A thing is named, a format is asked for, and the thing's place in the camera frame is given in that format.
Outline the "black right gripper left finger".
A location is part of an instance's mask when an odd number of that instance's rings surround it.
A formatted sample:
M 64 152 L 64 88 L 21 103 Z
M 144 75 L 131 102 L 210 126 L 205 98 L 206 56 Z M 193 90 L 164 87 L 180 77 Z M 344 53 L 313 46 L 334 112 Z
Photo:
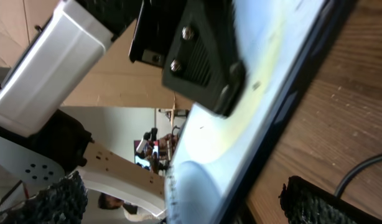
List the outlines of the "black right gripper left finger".
M 0 212 L 0 224 L 80 224 L 88 190 L 74 171 L 35 196 Z

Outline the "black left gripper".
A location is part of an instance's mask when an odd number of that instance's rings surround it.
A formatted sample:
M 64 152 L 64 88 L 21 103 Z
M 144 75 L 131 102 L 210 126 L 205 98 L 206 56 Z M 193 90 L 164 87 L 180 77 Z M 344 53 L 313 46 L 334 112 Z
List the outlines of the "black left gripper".
M 164 67 L 165 87 L 229 116 L 246 76 L 234 21 L 232 1 L 143 0 L 129 59 Z

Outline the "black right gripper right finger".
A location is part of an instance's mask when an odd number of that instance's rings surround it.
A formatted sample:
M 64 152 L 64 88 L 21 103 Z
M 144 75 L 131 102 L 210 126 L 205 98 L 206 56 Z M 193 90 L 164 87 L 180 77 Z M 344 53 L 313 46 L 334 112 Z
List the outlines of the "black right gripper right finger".
M 304 180 L 292 176 L 282 186 L 281 209 L 289 224 L 382 224 L 382 220 Z

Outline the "blue Galaxy S24+ smartphone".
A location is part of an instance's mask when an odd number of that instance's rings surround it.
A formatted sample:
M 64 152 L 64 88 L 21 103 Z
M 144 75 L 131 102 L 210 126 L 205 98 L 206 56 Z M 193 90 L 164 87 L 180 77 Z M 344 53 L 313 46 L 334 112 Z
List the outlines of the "blue Galaxy S24+ smartphone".
M 227 118 L 194 106 L 165 184 L 167 221 L 231 223 L 354 1 L 235 1 L 246 85 Z

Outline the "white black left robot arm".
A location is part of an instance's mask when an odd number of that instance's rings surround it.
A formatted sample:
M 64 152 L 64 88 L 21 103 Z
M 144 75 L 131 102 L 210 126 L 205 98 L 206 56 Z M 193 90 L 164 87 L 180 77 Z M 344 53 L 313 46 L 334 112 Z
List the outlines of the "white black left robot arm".
M 163 217 L 164 179 L 96 144 L 59 106 L 135 22 L 129 59 L 228 116 L 246 79 L 234 18 L 230 1 L 60 1 L 0 86 L 0 165 L 43 186 L 79 170 L 91 189 Z

